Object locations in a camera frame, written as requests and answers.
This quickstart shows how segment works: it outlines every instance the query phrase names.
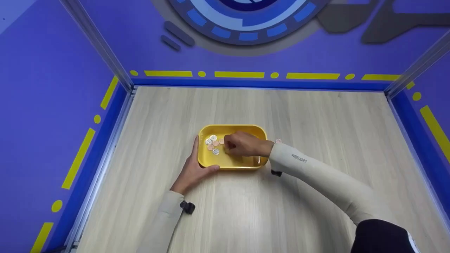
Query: dark sleeve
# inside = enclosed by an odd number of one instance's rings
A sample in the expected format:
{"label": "dark sleeve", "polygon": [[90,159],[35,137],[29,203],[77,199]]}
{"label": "dark sleeve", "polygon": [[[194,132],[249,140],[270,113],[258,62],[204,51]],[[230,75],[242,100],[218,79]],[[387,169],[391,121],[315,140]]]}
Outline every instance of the dark sleeve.
{"label": "dark sleeve", "polygon": [[356,227],[351,253],[419,253],[408,231],[382,220],[365,220]]}

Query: hand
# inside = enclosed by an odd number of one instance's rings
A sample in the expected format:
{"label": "hand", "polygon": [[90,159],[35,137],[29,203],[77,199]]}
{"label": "hand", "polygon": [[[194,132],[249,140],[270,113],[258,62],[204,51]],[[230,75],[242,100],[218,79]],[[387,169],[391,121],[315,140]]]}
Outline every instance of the hand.
{"label": "hand", "polygon": [[274,143],[270,140],[261,140],[249,133],[237,131],[231,135],[225,135],[225,152],[240,156],[269,157]]}
{"label": "hand", "polygon": [[197,185],[203,178],[219,170],[219,165],[211,165],[206,168],[200,167],[198,160],[198,136],[195,137],[191,155],[186,159],[180,175],[170,188],[171,191],[185,195],[193,186]]}

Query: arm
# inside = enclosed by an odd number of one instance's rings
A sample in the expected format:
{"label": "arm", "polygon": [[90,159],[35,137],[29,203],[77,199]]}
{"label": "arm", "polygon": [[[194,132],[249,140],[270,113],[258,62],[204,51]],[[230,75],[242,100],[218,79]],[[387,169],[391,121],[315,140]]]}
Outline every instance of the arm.
{"label": "arm", "polygon": [[344,211],[355,225],[368,219],[396,223],[374,190],[353,177],[281,143],[273,146],[269,159],[273,170],[309,184]]}
{"label": "arm", "polygon": [[174,191],[164,194],[158,212],[150,225],[150,230],[145,233],[136,253],[167,252],[173,231],[183,212],[180,203],[184,198],[183,195]]}
{"label": "arm", "polygon": [[195,137],[192,153],[186,159],[180,175],[170,191],[164,194],[150,229],[145,232],[136,253],[166,253],[173,231],[183,212],[180,204],[184,201],[184,195],[203,178],[219,170],[218,165],[201,168],[197,161],[197,155],[198,136]]}
{"label": "arm", "polygon": [[233,155],[269,157],[273,170],[309,184],[335,203],[356,225],[367,219],[396,222],[372,188],[293,147],[260,140],[244,132],[225,136],[225,147]]}

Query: left hand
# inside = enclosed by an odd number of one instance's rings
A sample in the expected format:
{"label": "left hand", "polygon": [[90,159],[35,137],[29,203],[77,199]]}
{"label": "left hand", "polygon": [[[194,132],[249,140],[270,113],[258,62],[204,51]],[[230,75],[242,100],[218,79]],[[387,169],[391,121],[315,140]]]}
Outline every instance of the left hand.
{"label": "left hand", "polygon": [[180,175],[170,188],[171,191],[185,195],[192,187],[197,185],[203,178],[219,170],[219,165],[211,165],[206,168],[200,167],[198,156],[198,135],[195,136],[192,153],[186,159]]}

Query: black wrist strap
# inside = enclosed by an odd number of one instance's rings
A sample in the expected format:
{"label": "black wrist strap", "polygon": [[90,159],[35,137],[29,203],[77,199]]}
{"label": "black wrist strap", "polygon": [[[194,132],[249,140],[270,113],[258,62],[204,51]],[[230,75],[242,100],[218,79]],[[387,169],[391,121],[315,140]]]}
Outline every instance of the black wrist strap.
{"label": "black wrist strap", "polygon": [[195,210],[195,205],[191,202],[186,202],[183,200],[183,202],[180,203],[180,207],[183,208],[183,211],[187,214],[192,214]]}
{"label": "black wrist strap", "polygon": [[274,170],[270,170],[270,172],[272,173],[272,175],[279,176],[279,177],[281,177],[281,174],[282,174],[282,172],[276,172]]}

